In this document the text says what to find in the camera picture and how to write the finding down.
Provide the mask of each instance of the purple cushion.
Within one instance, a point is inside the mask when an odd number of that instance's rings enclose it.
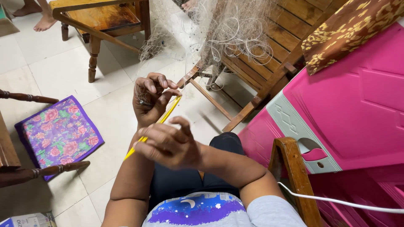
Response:
[[[78,162],[104,143],[97,128],[73,96],[14,127],[37,168]]]

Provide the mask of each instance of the right hand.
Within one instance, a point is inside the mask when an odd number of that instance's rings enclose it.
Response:
[[[198,168],[202,161],[202,144],[194,140],[189,122],[183,117],[174,117],[169,122],[181,125],[181,129],[166,124],[141,128],[139,136],[148,139],[145,143],[135,142],[133,148],[146,158],[171,169]]]

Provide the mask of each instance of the tiled floor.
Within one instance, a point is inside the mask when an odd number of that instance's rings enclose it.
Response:
[[[174,6],[170,12],[182,13]],[[137,127],[131,104],[133,81],[148,72],[160,72],[178,81],[196,62],[189,56],[179,61],[184,58],[185,49],[178,45],[140,64],[138,54],[102,42],[96,81],[90,84],[87,82],[88,45],[83,44],[72,28],[69,30],[70,39],[62,42],[59,22],[46,32],[34,32],[32,27],[40,16],[32,14],[14,19],[21,32],[0,38],[0,89],[57,99],[74,95],[99,129],[105,144],[86,158],[91,165],[84,171],[65,172],[48,183],[36,179],[0,189],[0,219],[52,210],[59,227],[98,227],[103,221],[115,176]],[[142,37],[143,34],[138,33],[120,39],[140,47]],[[224,84],[224,89],[239,103],[245,104],[254,95],[234,75],[222,74],[218,82]],[[172,116],[189,119],[194,137],[208,144],[229,120],[192,85],[186,86],[183,94],[180,106]],[[220,92],[210,94],[230,114],[235,116],[240,111],[239,106]],[[13,125],[45,106],[0,99],[1,113],[24,168],[34,166]],[[234,132],[245,125],[241,123]]]

